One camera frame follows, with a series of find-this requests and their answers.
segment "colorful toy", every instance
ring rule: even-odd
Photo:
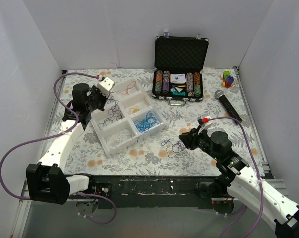
[[[224,71],[223,74],[220,75],[220,79],[223,80],[222,87],[229,88],[233,86],[234,79],[229,71]]]

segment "case lid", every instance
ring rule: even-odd
[[[191,68],[202,70],[209,39],[194,37],[156,37],[156,68]]]

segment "plastic tray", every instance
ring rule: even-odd
[[[129,89],[127,94],[128,85],[133,85],[134,81],[135,86]],[[112,93],[109,98],[116,101],[108,100],[104,111],[95,110],[91,114],[91,123],[107,155],[118,153],[138,140],[146,139],[169,126],[137,80],[131,79],[117,84],[113,90],[123,94]],[[112,111],[116,111],[115,117],[112,116]],[[155,113],[158,124],[146,132],[138,131],[135,122],[144,120],[150,111]]]

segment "black microphone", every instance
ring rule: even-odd
[[[218,90],[215,92],[214,96],[219,99],[220,103],[223,105],[225,110],[227,110],[228,114],[238,120],[240,123],[243,122],[242,118],[238,115],[238,113],[235,111],[232,104],[229,102],[227,97],[224,95],[224,92],[222,90]]]

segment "flower pattern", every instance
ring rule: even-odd
[[[231,88],[222,88],[219,75],[224,70],[230,71],[235,82]],[[151,95],[153,82],[153,70],[139,69],[114,69],[114,70],[70,70],[69,72],[84,72],[91,75],[104,75],[112,79],[115,83],[120,83],[128,79],[137,79],[145,88],[148,95]],[[243,126],[247,133],[253,155],[256,159],[261,173],[262,154],[257,144],[255,133],[252,129],[249,114],[243,101],[241,89],[232,69],[211,69],[202,71],[204,99],[202,102],[187,102],[185,107],[168,106],[167,101],[151,99],[160,112],[170,124],[168,129],[157,132],[147,139],[138,141],[136,144],[125,148],[121,153],[107,156],[102,145],[92,127],[88,124],[84,134],[78,139],[65,166],[66,174],[89,173],[94,175],[170,175],[170,176],[216,176],[220,172],[216,168],[216,161],[201,150],[184,150],[174,155],[171,148],[161,146],[161,143],[169,139],[176,143],[178,135],[190,131],[198,126],[198,116],[218,117],[226,115],[225,109],[220,102],[214,98],[214,93],[218,89],[225,91],[226,97],[237,110],[243,119]],[[97,84],[93,78],[82,75],[70,75],[66,78],[63,86],[61,99],[69,102],[72,99],[72,89],[77,83],[88,83],[90,86]],[[57,134],[64,108],[58,104],[50,135]],[[224,131],[232,141],[233,150],[244,157],[251,165],[249,152],[246,147],[243,134],[240,128],[228,119],[217,120],[209,128],[209,135],[214,131]],[[52,140],[47,141],[46,152]]]

